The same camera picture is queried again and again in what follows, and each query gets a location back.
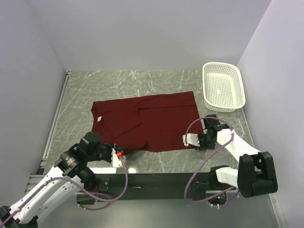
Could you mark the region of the dark red t-shirt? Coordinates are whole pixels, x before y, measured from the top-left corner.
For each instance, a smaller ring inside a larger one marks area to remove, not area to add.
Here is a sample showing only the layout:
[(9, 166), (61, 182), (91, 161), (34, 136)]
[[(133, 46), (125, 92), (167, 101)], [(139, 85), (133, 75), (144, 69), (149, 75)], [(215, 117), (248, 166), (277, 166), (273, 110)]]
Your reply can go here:
[(91, 112), (92, 131), (103, 143), (124, 147), (125, 154), (182, 150), (183, 135), (203, 129), (192, 91), (97, 101)]

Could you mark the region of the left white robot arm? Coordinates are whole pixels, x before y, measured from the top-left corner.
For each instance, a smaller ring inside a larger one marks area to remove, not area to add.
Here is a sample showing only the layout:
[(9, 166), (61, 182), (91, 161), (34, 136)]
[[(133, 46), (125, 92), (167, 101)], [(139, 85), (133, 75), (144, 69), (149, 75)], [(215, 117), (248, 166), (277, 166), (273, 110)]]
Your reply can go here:
[(126, 189), (115, 198), (98, 192), (99, 180), (88, 167), (88, 162), (106, 161), (113, 167), (125, 165), (124, 148), (115, 143), (100, 143), (98, 133), (88, 132), (79, 143), (63, 152), (46, 176), (23, 198), (11, 206), (0, 208), (2, 228), (36, 228), (40, 216), (46, 216), (69, 195), (80, 191), (104, 202), (104, 208), (119, 200)]

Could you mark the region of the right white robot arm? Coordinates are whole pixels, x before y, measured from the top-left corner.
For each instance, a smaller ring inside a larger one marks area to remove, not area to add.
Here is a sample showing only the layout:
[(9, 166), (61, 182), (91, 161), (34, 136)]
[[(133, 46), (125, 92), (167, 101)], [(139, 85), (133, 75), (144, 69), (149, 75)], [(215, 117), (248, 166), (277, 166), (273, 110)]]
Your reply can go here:
[(245, 198), (276, 193), (278, 190), (274, 159), (269, 152), (261, 152), (244, 141), (226, 123), (220, 123), (215, 114), (203, 118), (206, 133), (196, 136), (196, 149), (214, 149), (215, 144), (236, 159), (238, 167), (227, 165), (212, 167), (209, 186), (215, 190), (224, 184), (238, 189)]

